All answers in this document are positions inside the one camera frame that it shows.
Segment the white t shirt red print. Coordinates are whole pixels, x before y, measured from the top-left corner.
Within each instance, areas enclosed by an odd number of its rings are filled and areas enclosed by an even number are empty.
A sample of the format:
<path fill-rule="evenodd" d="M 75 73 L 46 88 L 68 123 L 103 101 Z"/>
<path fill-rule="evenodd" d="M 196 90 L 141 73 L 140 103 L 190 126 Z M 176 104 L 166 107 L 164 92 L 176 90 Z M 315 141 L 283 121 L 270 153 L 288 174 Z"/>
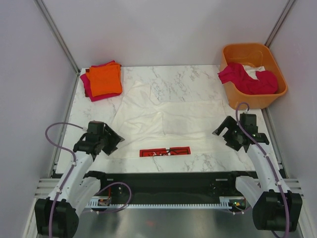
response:
<path fill-rule="evenodd" d="M 112 121 L 111 128 L 125 140 L 111 158 L 137 158 L 141 150 L 173 147 L 212 152 L 216 147 L 212 132 L 225 118 L 221 100 L 161 103 L 150 85 L 137 81 Z"/>

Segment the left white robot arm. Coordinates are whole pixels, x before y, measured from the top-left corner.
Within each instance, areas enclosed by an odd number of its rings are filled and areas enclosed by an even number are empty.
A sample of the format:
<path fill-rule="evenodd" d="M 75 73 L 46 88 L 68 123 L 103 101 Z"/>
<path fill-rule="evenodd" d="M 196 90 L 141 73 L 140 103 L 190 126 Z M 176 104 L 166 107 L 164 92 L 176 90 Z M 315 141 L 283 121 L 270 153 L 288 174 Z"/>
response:
<path fill-rule="evenodd" d="M 89 167 L 101 152 L 112 154 L 124 138 L 101 121 L 90 121 L 84 131 L 73 149 L 65 149 L 72 160 L 58 184 L 47 198 L 39 198 L 35 203 L 37 232 L 43 236 L 74 237 L 88 202 L 94 195 L 108 191 L 105 173 L 90 171 Z"/>

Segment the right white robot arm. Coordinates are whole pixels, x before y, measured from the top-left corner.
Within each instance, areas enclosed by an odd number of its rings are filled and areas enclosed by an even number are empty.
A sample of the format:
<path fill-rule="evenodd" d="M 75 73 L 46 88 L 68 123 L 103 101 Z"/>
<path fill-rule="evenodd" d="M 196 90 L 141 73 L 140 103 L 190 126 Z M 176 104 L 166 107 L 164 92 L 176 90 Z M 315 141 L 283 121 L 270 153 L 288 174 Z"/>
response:
<path fill-rule="evenodd" d="M 269 140 L 265 133 L 259 132 L 257 116 L 242 113 L 239 120 L 227 116 L 213 134 L 219 136 L 225 128 L 226 145 L 236 151 L 243 148 L 258 177 L 258 181 L 249 176 L 233 178 L 227 182 L 228 192 L 242 193 L 246 198 L 258 230 L 295 231 L 303 201 L 300 194 L 291 191 L 279 167 L 269 157 Z"/>

